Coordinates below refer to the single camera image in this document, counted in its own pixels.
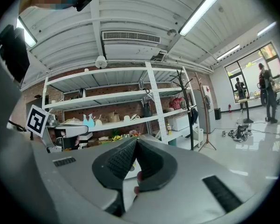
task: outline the person in black clothing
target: person in black clothing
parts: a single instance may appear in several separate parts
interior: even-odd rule
[[[235,89],[238,91],[239,99],[246,98],[245,90],[244,90],[244,82],[239,81],[239,78],[237,77],[237,83],[235,84]],[[241,110],[243,112],[243,103],[240,103]]]
[[[266,104],[267,121],[268,122],[270,121],[271,124],[274,124],[278,122],[275,119],[277,102],[272,87],[272,85],[275,85],[275,82],[273,81],[271,72],[269,70],[265,70],[265,66],[262,63],[259,63],[258,67],[260,69],[259,82],[263,83],[263,85],[261,85],[262,89],[266,89],[267,91],[267,104]],[[270,114],[270,106],[272,107],[272,116]]]

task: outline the red handbag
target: red handbag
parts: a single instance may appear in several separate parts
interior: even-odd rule
[[[169,108],[174,108],[175,110],[178,110],[181,108],[181,102],[180,98],[175,98],[174,100],[169,102]]]

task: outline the brick wall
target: brick wall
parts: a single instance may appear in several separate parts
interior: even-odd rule
[[[111,64],[110,66],[108,66],[108,68],[129,67],[129,66],[131,66],[131,65]],[[144,66],[144,65],[133,64],[133,67],[139,67],[139,66]],[[88,67],[88,69],[96,70],[97,68],[91,66],[91,67]],[[71,74],[76,74],[76,73],[83,72],[83,71],[84,71],[84,68],[68,71],[63,74],[59,74],[57,76],[50,77],[49,80],[57,79],[57,78],[60,78],[63,76],[71,75]],[[191,81],[192,88],[198,89],[199,86],[198,86],[195,74],[193,72],[189,72],[189,71],[187,71],[187,74],[190,79],[193,78],[193,80]],[[216,100],[216,96],[214,94],[213,86],[210,81],[210,77],[208,75],[204,75],[204,74],[198,74],[198,76],[199,76],[199,78],[201,78],[202,85],[208,85],[210,87],[214,106],[217,107],[217,100]],[[34,96],[42,95],[43,85],[44,85],[44,82],[41,82],[41,83],[36,84],[36,85],[28,88],[27,90],[23,91],[22,97],[18,101],[18,103],[12,113],[13,122],[20,124],[22,126],[25,125],[25,123],[26,123],[26,103],[33,101],[35,99]],[[149,84],[145,84],[145,87],[150,89]],[[169,87],[171,87],[170,84],[158,84],[158,88],[169,88]],[[138,85],[123,85],[123,86],[116,86],[116,87],[110,87],[110,88],[99,88],[99,89],[87,90],[86,95],[94,96],[94,95],[101,95],[101,94],[109,94],[109,93],[125,92],[125,91],[137,91],[137,90],[139,90]],[[61,92],[50,86],[47,87],[47,95],[49,96],[49,103],[51,103],[52,100],[55,100],[56,102],[58,102],[62,98]],[[75,95],[77,95],[77,93],[67,94],[64,96],[64,99],[68,100]],[[162,108],[163,109],[169,108],[169,102],[173,98],[174,97],[161,98]],[[149,103],[151,105],[152,112],[156,113],[154,103],[152,101],[149,101]],[[93,117],[97,117],[97,118],[100,115],[102,115],[102,117],[101,117],[102,122],[108,122],[107,114],[110,112],[113,112],[115,110],[119,113],[120,120],[123,120],[124,115],[129,115],[131,117],[134,114],[138,114],[140,117],[143,116],[141,102],[138,101],[138,102],[117,104],[117,105],[106,105],[106,106],[102,106],[102,107],[94,107],[94,108],[88,108],[88,109],[68,111],[68,112],[64,112],[64,119],[67,120],[67,119],[71,119],[71,118],[77,118],[77,119],[83,120],[83,114],[88,115],[88,114],[92,113]],[[54,111],[52,113],[58,116],[58,120],[62,120],[61,111]],[[159,129],[159,124],[158,124],[157,120],[152,121],[151,123],[152,123],[153,130]],[[122,128],[119,128],[119,131],[121,133],[127,133],[128,131],[130,131],[132,129],[136,129],[137,131],[139,131],[141,133],[147,132],[146,124],[138,124],[138,125],[134,125],[134,126],[122,127]],[[111,130],[95,132],[94,137],[108,136],[111,134],[111,132],[112,132]]]

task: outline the window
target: window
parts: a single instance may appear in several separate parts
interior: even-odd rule
[[[262,63],[266,70],[270,70],[275,81],[275,85],[280,86],[280,59],[275,48],[270,43],[225,67],[236,103],[239,100],[238,91],[235,89],[237,77],[241,82],[244,82],[246,95],[249,94],[248,90],[253,92],[254,96],[260,95],[259,88],[257,86],[259,82],[259,63]]]

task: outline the headphones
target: headphones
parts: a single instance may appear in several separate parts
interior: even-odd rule
[[[76,4],[73,7],[78,11],[81,12],[84,7],[86,7],[92,0],[77,0]]]

